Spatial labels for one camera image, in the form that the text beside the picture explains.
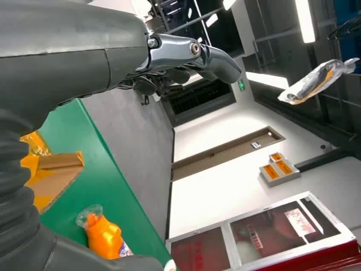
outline robotic arm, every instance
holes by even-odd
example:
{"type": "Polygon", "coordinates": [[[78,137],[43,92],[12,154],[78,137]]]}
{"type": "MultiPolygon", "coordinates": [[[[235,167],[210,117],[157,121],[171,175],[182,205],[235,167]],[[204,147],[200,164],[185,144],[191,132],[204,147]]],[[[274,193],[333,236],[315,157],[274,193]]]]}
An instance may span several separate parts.
{"type": "Polygon", "coordinates": [[[74,98],[127,82],[156,91],[159,76],[184,82],[187,69],[228,83],[240,75],[225,52],[190,38],[149,37],[132,14],[66,0],[0,0],[0,270],[163,270],[149,257],[102,259],[42,226],[34,193],[23,186],[30,173],[20,160],[29,147],[19,139],[74,98]]]}

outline green table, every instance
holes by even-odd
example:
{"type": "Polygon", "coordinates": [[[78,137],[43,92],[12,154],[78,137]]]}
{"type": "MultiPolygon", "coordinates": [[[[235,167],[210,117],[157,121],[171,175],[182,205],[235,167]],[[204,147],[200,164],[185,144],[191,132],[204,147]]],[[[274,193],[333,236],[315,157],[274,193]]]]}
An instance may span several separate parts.
{"type": "Polygon", "coordinates": [[[40,132],[54,152],[81,151],[85,163],[72,186],[41,216],[45,226],[86,246],[87,236],[75,218],[98,203],[108,220],[121,228],[135,254],[153,256],[163,265],[171,259],[80,100],[51,112],[40,132]]]}

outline exit sign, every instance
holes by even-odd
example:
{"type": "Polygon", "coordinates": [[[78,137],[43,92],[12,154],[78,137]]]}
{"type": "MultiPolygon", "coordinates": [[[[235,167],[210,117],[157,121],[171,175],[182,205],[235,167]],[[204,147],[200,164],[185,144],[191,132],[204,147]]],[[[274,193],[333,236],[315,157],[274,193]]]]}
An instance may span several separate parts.
{"type": "Polygon", "coordinates": [[[244,90],[246,87],[244,86],[244,83],[243,81],[240,80],[240,81],[238,81],[238,86],[239,86],[239,89],[240,90],[244,90]]]}

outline orange sign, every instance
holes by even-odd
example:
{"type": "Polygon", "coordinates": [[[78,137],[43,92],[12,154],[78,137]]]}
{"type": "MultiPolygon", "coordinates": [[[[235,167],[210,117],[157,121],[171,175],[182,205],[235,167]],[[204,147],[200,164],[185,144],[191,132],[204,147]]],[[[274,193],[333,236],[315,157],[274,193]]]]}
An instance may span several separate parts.
{"type": "Polygon", "coordinates": [[[276,162],[276,165],[277,165],[277,167],[279,167],[279,169],[282,170],[286,175],[290,174],[290,173],[292,172],[290,167],[289,167],[286,163],[285,163],[283,161],[276,162]]]}
{"type": "Polygon", "coordinates": [[[282,156],[280,156],[280,154],[272,154],[272,158],[275,161],[277,161],[277,160],[281,160],[282,156]]]}
{"type": "Polygon", "coordinates": [[[272,167],[271,165],[265,165],[263,167],[266,172],[267,174],[268,174],[268,176],[270,178],[271,178],[272,180],[274,180],[274,179],[277,179],[277,178],[279,178],[280,175],[278,175],[278,173],[277,173],[274,167],[272,167]]]}

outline plastic bag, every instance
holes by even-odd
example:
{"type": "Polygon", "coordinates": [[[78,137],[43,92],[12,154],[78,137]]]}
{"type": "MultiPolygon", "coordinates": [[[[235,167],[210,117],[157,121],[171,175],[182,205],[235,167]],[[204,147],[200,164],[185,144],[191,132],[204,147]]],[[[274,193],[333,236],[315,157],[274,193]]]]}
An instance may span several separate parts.
{"type": "Polygon", "coordinates": [[[355,62],[359,58],[351,58],[343,63],[338,59],[332,59],[323,63],[304,76],[300,81],[282,92],[279,100],[290,104],[303,103],[323,90],[327,89],[343,73],[353,73],[356,69],[355,62]]]}

